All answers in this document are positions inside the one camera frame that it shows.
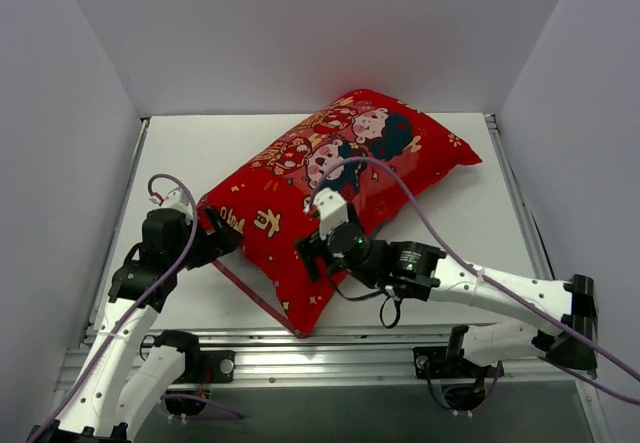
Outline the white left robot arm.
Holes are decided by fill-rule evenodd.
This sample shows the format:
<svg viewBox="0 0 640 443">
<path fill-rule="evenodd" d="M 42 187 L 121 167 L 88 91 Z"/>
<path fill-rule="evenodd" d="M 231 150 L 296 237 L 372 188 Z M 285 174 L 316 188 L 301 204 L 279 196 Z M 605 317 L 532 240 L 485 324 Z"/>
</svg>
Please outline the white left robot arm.
<svg viewBox="0 0 640 443">
<path fill-rule="evenodd" d="M 150 211 L 142 240 L 112 277 L 99 331 L 74 386 L 31 430 L 32 442 L 132 442 L 176 381 L 204 381 L 211 365 L 196 335 L 165 330 L 138 370 L 132 365 L 177 286 L 181 270 L 234 252 L 242 235 L 212 207 Z"/>
</svg>

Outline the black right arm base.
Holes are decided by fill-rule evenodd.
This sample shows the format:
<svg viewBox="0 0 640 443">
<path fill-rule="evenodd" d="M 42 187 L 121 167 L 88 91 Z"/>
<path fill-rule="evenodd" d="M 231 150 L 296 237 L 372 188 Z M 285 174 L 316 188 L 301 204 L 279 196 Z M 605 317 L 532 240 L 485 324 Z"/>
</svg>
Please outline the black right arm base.
<svg viewBox="0 0 640 443">
<path fill-rule="evenodd" d="M 462 380 L 501 378 L 504 370 L 498 366 L 478 366 L 466 359 L 447 356 L 444 346 L 414 347 L 414 370 L 420 380 Z"/>
</svg>

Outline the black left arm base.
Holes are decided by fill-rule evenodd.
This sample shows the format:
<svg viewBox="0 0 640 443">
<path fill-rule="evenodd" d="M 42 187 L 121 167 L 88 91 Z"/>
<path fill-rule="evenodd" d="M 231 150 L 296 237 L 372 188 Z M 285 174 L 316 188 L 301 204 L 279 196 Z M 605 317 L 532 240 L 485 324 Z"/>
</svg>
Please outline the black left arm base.
<svg viewBox="0 0 640 443">
<path fill-rule="evenodd" d="M 185 371 L 176 380 L 185 384 L 227 384 L 234 380 L 236 353 L 231 350 L 199 351 L 186 359 Z"/>
</svg>

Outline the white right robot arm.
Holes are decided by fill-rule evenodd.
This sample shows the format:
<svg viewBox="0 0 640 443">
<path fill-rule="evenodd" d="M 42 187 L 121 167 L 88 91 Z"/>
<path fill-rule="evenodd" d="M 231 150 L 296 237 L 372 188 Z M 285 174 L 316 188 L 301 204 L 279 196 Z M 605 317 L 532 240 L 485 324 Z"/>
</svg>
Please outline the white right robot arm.
<svg viewBox="0 0 640 443">
<path fill-rule="evenodd" d="M 365 232 L 351 204 L 340 210 L 338 225 L 320 226 L 298 239 L 296 250 L 314 281 L 345 271 L 396 307 L 415 299 L 502 316 L 493 325 L 463 323 L 452 329 L 442 361 L 455 375 L 527 358 L 590 375 L 597 371 L 595 282 L 587 276 L 527 278 L 460 264 L 424 243 L 377 239 Z"/>
</svg>

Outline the red printed pillowcase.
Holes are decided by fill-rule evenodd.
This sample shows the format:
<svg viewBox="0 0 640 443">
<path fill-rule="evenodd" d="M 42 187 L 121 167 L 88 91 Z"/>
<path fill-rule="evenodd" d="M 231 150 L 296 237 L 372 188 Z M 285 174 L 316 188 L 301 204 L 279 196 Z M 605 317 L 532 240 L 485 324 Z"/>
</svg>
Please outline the red printed pillowcase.
<svg viewBox="0 0 640 443">
<path fill-rule="evenodd" d="M 312 281 L 295 248 L 315 230 L 305 215 L 311 193 L 330 188 L 355 205 L 366 231 L 393 219 L 405 193 L 384 170 L 388 165 L 419 194 L 458 166 L 481 157 L 455 133 L 395 97 L 369 89 L 342 95 L 272 142 L 203 195 L 207 208 L 242 234 L 242 251 L 275 287 L 281 321 L 299 337 L 311 333 L 332 298 L 330 281 Z"/>
</svg>

